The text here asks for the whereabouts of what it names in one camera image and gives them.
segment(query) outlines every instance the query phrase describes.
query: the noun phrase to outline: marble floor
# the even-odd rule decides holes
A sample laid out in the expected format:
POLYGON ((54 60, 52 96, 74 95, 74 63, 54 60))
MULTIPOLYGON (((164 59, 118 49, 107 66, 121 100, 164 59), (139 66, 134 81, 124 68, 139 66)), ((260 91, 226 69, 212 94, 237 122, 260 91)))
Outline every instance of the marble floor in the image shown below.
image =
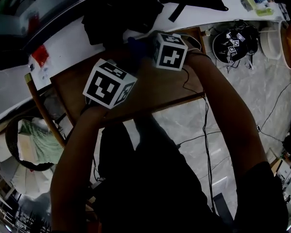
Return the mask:
MULTIPOLYGON (((203 25, 202 30, 217 25, 203 25)), ((279 93, 291 82, 291 71, 284 67, 283 61, 268 60, 259 46, 258 52, 253 57, 254 68, 248 68, 248 60, 242 59, 238 68, 232 68, 229 73, 225 64, 216 62, 211 50, 213 37, 205 36, 206 52, 217 67, 240 94, 257 125, 262 125, 271 112, 279 93)), ((205 120, 205 102, 200 99, 183 105, 172 107, 154 114, 155 119, 165 129, 176 144, 203 134, 202 127, 205 120)), ((271 117, 267 120, 263 131, 275 138, 283 140, 291 122, 291 85, 280 96, 277 106, 271 117)), ((124 123, 131 137, 134 148, 139 143, 139 134, 133 121, 124 123)), ((211 108, 208 112, 208 133, 218 131, 219 128, 213 117, 211 108)), ((282 144, 268 136, 260 134, 264 150, 269 149, 279 156, 283 150, 282 144)), ((95 159, 98 165, 99 145, 101 131, 99 132, 95 159)), ((221 133, 208 135, 209 151, 212 168, 213 195, 222 193, 228 208, 234 217, 237 210, 236 184, 229 152, 221 133)), ((207 154, 204 138, 189 141, 181 145, 179 151, 184 155, 187 163, 199 178, 202 189, 210 203, 210 192, 207 171, 207 154)))

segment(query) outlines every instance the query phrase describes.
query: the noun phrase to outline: black and white cube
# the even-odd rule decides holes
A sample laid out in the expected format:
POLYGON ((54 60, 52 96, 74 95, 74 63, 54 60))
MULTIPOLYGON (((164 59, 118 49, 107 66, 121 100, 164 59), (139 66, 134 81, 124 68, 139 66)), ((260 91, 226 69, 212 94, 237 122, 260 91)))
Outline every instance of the black and white cube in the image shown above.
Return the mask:
POLYGON ((158 33, 155 41, 153 66, 181 71, 188 46, 178 34, 158 33))
POLYGON ((83 95, 112 109, 125 100, 136 81, 129 73, 100 59, 94 65, 83 95))

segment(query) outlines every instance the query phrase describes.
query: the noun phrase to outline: person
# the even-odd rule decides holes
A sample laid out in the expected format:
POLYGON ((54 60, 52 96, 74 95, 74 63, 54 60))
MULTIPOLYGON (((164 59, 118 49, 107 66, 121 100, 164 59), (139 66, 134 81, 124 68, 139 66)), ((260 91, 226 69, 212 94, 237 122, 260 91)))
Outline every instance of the person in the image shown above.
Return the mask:
MULTIPOLYGON (((281 183, 273 176, 248 107, 209 57, 192 50, 185 64, 203 85, 230 153, 238 201, 233 225, 225 225, 211 211, 197 176, 149 115, 134 119, 140 134, 136 151, 122 123, 102 132, 98 170, 105 181, 98 186, 94 203, 101 223, 98 230, 285 232, 288 212, 281 183)), ((54 232, 86 230, 86 192, 105 113, 104 107, 96 106, 81 115, 56 167, 51 184, 54 232)))

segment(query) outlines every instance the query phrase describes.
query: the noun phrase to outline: wire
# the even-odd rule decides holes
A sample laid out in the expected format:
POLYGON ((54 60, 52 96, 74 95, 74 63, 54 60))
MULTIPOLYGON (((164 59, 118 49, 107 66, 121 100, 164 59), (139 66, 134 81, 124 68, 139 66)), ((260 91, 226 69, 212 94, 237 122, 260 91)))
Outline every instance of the wire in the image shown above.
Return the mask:
POLYGON ((286 90, 286 89, 288 88, 288 86, 289 86, 290 84, 291 84, 291 83, 287 84, 286 87, 283 88, 283 90, 279 93, 279 96, 277 97, 276 103, 275 103, 275 105, 274 105, 272 111, 270 112, 270 114, 268 115, 268 117, 266 118, 266 120, 264 121, 264 123, 262 124, 262 127, 260 128, 260 127, 258 126, 258 132, 259 132, 259 133, 262 133, 263 135, 269 136, 269 137, 271 137, 271 138, 273 138, 273 139, 275 139, 275 140, 277 140, 277 141, 279 141, 279 142, 281 142, 281 143, 283 143, 283 141, 281 141, 281 140, 279 140, 279 139, 277 139, 277 138, 275 138, 275 137, 273 137, 273 136, 271 136, 271 135, 269 135, 269 134, 266 134, 266 133, 262 132, 262 129, 263 129, 265 123, 267 122, 267 120, 270 118, 271 114, 274 112, 274 109, 276 108, 276 105, 277 105, 277 103, 278 103, 278 100, 279 100, 281 94, 284 92, 284 90, 286 90))
POLYGON ((232 68, 234 69, 237 69, 238 66, 239 66, 239 63, 241 62, 241 60, 238 61, 238 64, 237 66, 234 66, 234 64, 236 63, 236 61, 234 61, 234 63, 231 65, 231 66, 227 66, 226 69, 227 69, 227 73, 229 73, 231 71, 232 68))
POLYGON ((203 132, 205 135, 205 147, 206 147, 206 153, 207 153, 207 158, 208 158, 208 181, 209 181, 209 190, 210 190, 210 198, 211 198, 211 206, 212 206, 212 212, 215 213, 214 209, 214 202, 213 202, 213 193, 212 193, 212 171, 211 171, 211 160, 210 160, 210 154, 209 154, 209 148, 208 148, 208 138, 207 138, 207 133, 206 133, 206 126, 207 126, 207 115, 208 115, 208 110, 209 106, 206 100, 206 97, 203 97, 205 101, 205 123, 203 126, 203 132))
POLYGON ((88 98, 87 96, 84 96, 85 97, 85 104, 91 104, 93 100, 91 100, 90 98, 88 98))
MULTIPOLYGON (((183 68, 183 70, 188 74, 188 78, 187 80, 184 82, 183 84, 183 88, 184 89, 187 89, 187 90, 190 90, 190 91, 193 91, 194 93, 198 94, 196 91, 194 90, 191 90, 189 88, 186 88, 185 87, 185 84, 187 83, 187 81, 189 80, 190 78, 190 74, 189 72, 183 68)), ((215 209, 214 209, 214 202, 213 202, 213 193, 212 193, 212 172, 211 172, 211 160, 210 160, 210 154, 209 154, 209 148, 208 148, 208 138, 207 138, 207 132, 206 132, 206 126, 207 126, 207 115, 208 115, 208 110, 209 110, 209 105, 207 103, 207 100, 206 100, 206 96, 203 96, 202 97, 203 100, 205 101, 205 123, 204 123, 204 126, 203 126, 203 132, 204 132, 204 137, 205 137, 205 148, 206 148, 206 153, 207 153, 207 159, 208 159, 208 181, 209 181, 209 190, 210 190, 210 198, 211 198, 211 206, 212 206, 212 212, 215 213, 215 209)))
MULTIPOLYGON (((214 133, 221 133, 221 131, 215 131, 215 132, 207 133, 207 135, 209 135, 209 134, 214 134, 214 133)), ((203 134, 203 135, 200 135, 200 136, 195 137, 195 138, 193 138, 193 139, 190 139, 190 140, 186 140, 186 141, 184 141, 184 142, 181 142, 181 143, 177 144, 177 148, 179 149, 179 148, 181 147, 181 145, 182 145, 183 143, 185 143, 185 142, 193 141, 193 140, 196 140, 196 139, 198 139, 198 138, 200 138, 200 137, 203 137, 203 136, 205 136, 205 135, 203 134)))
POLYGON ((273 137, 273 136, 271 136, 271 135, 269 135, 269 134, 266 134, 266 133, 264 133, 264 132, 262 132, 262 131, 259 131, 259 133, 262 133, 262 134, 264 134, 264 135, 267 135, 267 136, 269 136, 269 137, 271 137, 271 138, 273 138, 273 139, 275 139, 275 140, 277 140, 277 141, 283 143, 283 141, 281 141, 281 140, 279 140, 279 139, 277 139, 277 138, 275 138, 275 137, 273 137))
POLYGON ((97 168, 96 168, 96 160, 95 160, 95 157, 93 158, 93 161, 94 161, 94 178, 95 180, 98 182, 98 181, 102 181, 102 177, 98 177, 98 179, 96 178, 96 175, 95 175, 95 171, 97 171, 97 173, 99 174, 97 168))
POLYGON ((192 92, 194 92, 194 93, 198 94, 198 92, 196 92, 196 91, 194 91, 194 90, 192 90, 192 89, 190 89, 190 88, 186 88, 186 87, 185 87, 185 84, 186 84, 186 83, 189 81, 190 74, 189 74, 189 72, 188 72, 188 70, 187 70, 187 69, 185 69, 185 68, 182 68, 182 70, 183 70, 183 71, 185 71, 185 72, 187 73, 187 75, 188 75, 188 77, 187 77, 186 81, 184 82, 184 84, 183 84, 182 88, 184 88, 184 89, 186 89, 186 90, 189 90, 189 91, 192 91, 192 92))
POLYGON ((270 112, 270 114, 268 115, 268 117, 266 118, 266 120, 264 121, 264 123, 262 124, 261 130, 263 129, 265 123, 266 123, 267 120, 270 118, 271 114, 273 113, 273 111, 274 111, 274 109, 275 109, 275 107, 276 107, 276 105, 277 105, 277 102, 278 102, 278 100, 279 100, 279 98, 280 98, 280 95, 283 93, 283 91, 284 91, 285 89, 287 89, 287 87, 288 87, 290 84, 291 84, 291 83, 287 84, 286 87, 285 87, 285 88, 284 88, 284 89, 279 93, 279 96, 278 96, 278 98, 277 98, 277 100, 276 100, 276 103, 275 103, 275 105, 274 105, 272 111, 270 112))
MULTIPOLYGON (((230 158, 230 156, 227 156, 227 157, 225 157, 222 161, 220 161, 217 165, 215 165, 213 168, 212 168, 212 171, 217 167, 217 166, 219 166, 224 160, 226 160, 227 158, 230 158)), ((203 179, 203 178, 205 178, 205 177, 207 177, 208 176, 208 174, 206 174, 205 176, 203 176, 202 178, 200 178, 200 179, 198 179, 198 180, 201 180, 201 179, 203 179)))

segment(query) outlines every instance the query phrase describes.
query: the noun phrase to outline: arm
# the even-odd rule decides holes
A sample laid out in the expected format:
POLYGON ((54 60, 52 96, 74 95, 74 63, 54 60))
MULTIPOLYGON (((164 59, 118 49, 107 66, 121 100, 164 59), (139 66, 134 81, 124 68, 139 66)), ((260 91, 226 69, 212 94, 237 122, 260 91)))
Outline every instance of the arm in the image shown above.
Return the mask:
POLYGON ((189 53, 186 64, 195 71, 204 87, 229 150, 238 183, 248 170, 267 161, 254 118, 232 85, 208 57, 189 53))
POLYGON ((52 230, 82 232, 99 124, 106 109, 87 109, 75 126, 51 184, 52 230))

